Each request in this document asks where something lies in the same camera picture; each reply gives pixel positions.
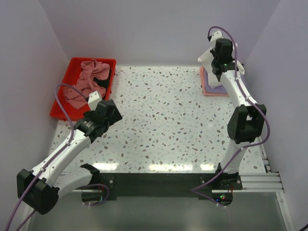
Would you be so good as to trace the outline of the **white t-shirt red print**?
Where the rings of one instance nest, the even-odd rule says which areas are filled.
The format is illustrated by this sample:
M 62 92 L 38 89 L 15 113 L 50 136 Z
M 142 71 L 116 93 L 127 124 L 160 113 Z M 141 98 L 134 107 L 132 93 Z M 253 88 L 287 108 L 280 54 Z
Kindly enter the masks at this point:
M 235 61 L 233 58 L 233 53 L 235 53 L 235 45 L 229 39 L 219 38 L 216 40 L 215 45 L 207 49 L 199 58 L 198 62 L 201 63 L 207 72 L 208 85 L 211 88 L 220 87 L 222 84 L 220 82 L 221 76 L 227 71 L 237 71 L 237 76 L 244 75 L 244 66 L 239 62 Z

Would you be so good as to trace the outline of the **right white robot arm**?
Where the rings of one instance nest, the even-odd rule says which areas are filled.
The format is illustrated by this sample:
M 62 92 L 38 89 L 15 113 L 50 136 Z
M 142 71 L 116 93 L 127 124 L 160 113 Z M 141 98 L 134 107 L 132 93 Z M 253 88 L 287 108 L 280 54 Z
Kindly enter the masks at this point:
M 232 41 L 227 38 L 217 39 L 211 53 L 212 72 L 227 91 L 234 111 L 227 125 L 230 142 L 226 154 L 218 165 L 216 176 L 205 185 L 215 184 L 220 189 L 226 189 L 232 181 L 236 181 L 246 150 L 257 145 L 254 141 L 262 133 L 267 109 L 251 97 L 243 83 L 232 57 Z

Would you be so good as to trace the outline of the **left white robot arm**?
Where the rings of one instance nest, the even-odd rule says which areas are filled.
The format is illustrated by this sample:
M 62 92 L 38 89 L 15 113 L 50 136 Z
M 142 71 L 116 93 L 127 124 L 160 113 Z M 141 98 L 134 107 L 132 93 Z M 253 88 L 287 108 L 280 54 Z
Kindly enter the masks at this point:
M 52 154 L 30 171 L 22 169 L 17 174 L 18 198 L 42 215 L 50 212 L 63 191 L 62 187 L 56 186 L 63 170 L 121 119 L 122 115 L 113 100 L 98 102 L 94 110 L 85 112 L 84 117 L 76 122 L 73 134 Z

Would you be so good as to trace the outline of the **folded purple t-shirt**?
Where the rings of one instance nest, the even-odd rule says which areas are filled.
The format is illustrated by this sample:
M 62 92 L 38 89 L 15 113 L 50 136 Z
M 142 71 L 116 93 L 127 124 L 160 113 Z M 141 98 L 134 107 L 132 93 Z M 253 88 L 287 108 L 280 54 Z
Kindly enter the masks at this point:
M 218 87 L 212 88 L 209 85 L 209 77 L 205 69 L 200 69 L 200 78 L 203 89 L 203 94 L 205 96 L 228 96 L 229 93 L 231 96 L 242 96 L 241 88 L 245 89 L 245 84 L 243 83 L 240 72 L 236 73 L 235 71 L 230 70 L 223 72 L 221 75 L 221 83 Z

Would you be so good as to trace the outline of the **red plastic bin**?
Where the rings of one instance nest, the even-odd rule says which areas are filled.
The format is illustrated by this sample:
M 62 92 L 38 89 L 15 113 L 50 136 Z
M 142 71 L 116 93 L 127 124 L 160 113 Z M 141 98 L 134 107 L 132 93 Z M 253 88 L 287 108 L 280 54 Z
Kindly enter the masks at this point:
M 105 100 L 109 99 L 115 75 L 115 59 L 74 57 L 71 59 L 63 83 L 73 86 L 60 86 L 58 99 L 72 121 L 77 121 L 90 108 L 86 97 L 98 91 Z

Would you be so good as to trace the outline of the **black garment in bin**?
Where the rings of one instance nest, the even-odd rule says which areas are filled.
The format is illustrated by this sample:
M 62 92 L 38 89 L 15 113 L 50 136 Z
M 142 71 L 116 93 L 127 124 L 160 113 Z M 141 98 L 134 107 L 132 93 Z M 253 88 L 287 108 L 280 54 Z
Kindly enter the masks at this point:
M 94 80 L 95 83 L 98 84 L 99 87 L 104 87 L 105 89 L 108 89 L 109 85 L 110 85 L 111 75 L 112 75 L 112 69 L 109 69 L 109 75 L 108 75 L 107 79 L 101 80 L 101 79 L 98 79 L 97 77 L 95 77 L 93 80 Z

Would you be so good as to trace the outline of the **pink crumpled t-shirt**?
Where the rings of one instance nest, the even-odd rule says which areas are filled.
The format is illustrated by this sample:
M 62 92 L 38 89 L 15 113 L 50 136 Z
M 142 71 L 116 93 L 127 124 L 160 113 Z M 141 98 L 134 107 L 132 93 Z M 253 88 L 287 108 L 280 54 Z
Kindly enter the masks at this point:
M 90 93 L 98 91 L 102 98 L 105 98 L 107 89 L 99 87 L 94 82 L 94 78 L 105 80 L 108 78 L 110 65 L 99 62 L 95 59 L 90 61 L 82 61 L 80 64 L 81 72 L 77 82 L 73 87 L 79 92 L 76 92 L 70 87 L 63 87 L 63 94 L 65 100 L 75 109 L 80 109 L 87 104 L 86 98 Z

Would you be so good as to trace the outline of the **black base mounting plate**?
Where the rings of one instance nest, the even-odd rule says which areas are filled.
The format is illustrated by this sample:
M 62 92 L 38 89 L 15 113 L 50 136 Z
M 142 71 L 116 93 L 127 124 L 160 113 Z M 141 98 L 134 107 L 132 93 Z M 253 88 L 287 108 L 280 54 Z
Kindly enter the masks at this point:
M 242 190 L 238 173 L 100 173 L 81 187 L 82 202 L 98 203 L 118 197 L 198 197 L 229 204 Z

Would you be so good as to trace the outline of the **aluminium extrusion rail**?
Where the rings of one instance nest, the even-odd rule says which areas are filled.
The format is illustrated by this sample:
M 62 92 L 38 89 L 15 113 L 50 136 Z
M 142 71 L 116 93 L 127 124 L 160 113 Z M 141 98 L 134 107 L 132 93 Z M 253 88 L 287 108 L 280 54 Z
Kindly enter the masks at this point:
M 165 161 L 155 159 L 146 154 L 140 160 L 106 158 L 104 162 L 84 156 L 76 157 L 60 175 L 60 180 L 72 184 L 72 189 L 89 187 L 89 183 L 95 174 L 100 173 L 216 173 L 219 160 L 213 162 L 209 155 L 194 156 L 180 154 L 176 159 Z M 282 192 L 283 186 L 278 173 L 243 173 L 239 168 L 242 180 L 240 192 Z

